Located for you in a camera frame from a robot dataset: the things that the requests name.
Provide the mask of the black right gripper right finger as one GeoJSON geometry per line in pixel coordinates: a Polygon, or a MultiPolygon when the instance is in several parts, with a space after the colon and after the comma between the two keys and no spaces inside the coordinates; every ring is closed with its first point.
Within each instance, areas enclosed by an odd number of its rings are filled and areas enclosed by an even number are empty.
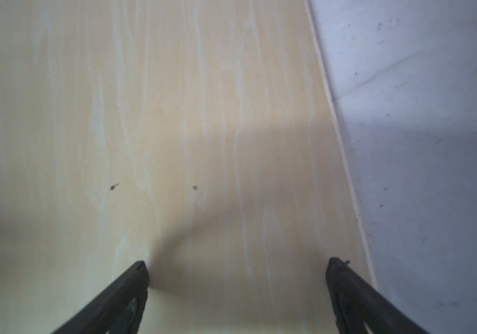
{"type": "Polygon", "coordinates": [[[349,267],[331,257],[325,275],[340,333],[425,333],[375,288],[349,267]]]}

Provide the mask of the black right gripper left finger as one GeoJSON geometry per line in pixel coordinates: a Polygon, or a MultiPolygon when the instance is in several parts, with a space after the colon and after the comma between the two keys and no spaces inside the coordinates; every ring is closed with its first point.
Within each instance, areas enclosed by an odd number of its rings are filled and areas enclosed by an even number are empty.
{"type": "Polygon", "coordinates": [[[137,261],[55,333],[137,333],[148,288],[146,264],[137,261]]]}

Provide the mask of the light plywood board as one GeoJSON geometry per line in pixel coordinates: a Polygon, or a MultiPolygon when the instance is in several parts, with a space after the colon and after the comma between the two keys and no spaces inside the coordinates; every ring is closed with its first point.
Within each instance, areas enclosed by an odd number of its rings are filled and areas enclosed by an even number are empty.
{"type": "Polygon", "coordinates": [[[305,1],[0,1],[0,333],[134,262],[141,333],[335,333],[366,280],[305,1]]]}

